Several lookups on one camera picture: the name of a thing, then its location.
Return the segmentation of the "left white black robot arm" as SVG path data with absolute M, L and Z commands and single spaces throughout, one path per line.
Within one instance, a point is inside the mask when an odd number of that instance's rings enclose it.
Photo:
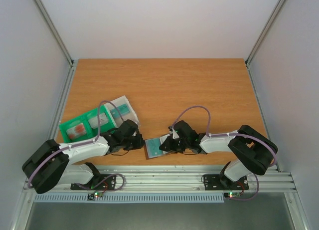
M 73 174 L 71 169 L 75 163 L 113 155 L 121 149 L 127 152 L 137 150 L 144 145 L 138 125 L 132 120 L 125 120 L 120 127 L 100 132 L 88 140 L 58 144 L 49 139 L 25 161 L 22 171 L 28 179 L 27 187 L 38 194 L 63 184 L 74 184 L 84 190 L 99 190 L 111 176 L 103 177 L 89 162 L 80 166 L 78 175 Z

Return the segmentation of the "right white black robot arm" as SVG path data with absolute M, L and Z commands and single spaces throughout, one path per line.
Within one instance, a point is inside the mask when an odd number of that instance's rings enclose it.
M 228 162 L 221 172 L 205 180 L 207 188 L 234 190 L 236 184 L 248 174 L 264 175 L 277 162 L 277 146 L 248 125 L 237 131 L 221 134 L 197 133 L 185 121 L 177 122 L 164 137 L 159 149 L 167 153 L 194 154 L 232 152 L 237 160 Z

